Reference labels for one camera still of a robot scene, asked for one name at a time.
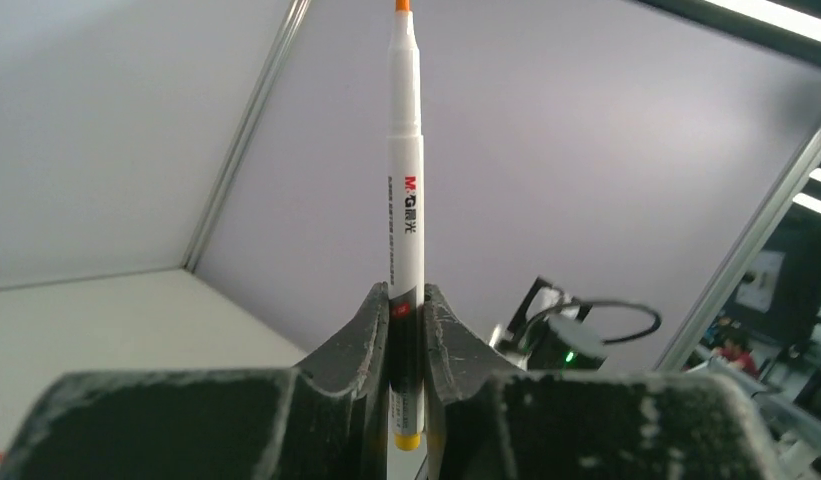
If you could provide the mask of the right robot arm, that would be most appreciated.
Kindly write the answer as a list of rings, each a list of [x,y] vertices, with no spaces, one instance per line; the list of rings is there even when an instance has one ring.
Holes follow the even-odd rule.
[[[592,306],[543,277],[535,279],[511,321],[493,329],[488,345],[522,370],[597,370],[608,357],[585,324]]]

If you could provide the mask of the white marker orange tip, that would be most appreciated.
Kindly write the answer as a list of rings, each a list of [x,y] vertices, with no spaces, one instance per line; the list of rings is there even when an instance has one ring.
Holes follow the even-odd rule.
[[[397,1],[388,48],[388,373],[394,444],[414,451],[424,430],[424,136],[420,51],[412,3]]]

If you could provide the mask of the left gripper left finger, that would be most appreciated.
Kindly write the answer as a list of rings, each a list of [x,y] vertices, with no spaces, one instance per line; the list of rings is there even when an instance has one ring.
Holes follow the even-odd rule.
[[[386,286],[287,368],[72,372],[39,397],[0,479],[383,479]]]

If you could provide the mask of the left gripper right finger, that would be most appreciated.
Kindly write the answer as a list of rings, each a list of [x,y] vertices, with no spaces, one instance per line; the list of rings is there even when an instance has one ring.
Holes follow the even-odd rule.
[[[431,479],[781,479],[756,406],[718,374],[523,371],[425,292]]]

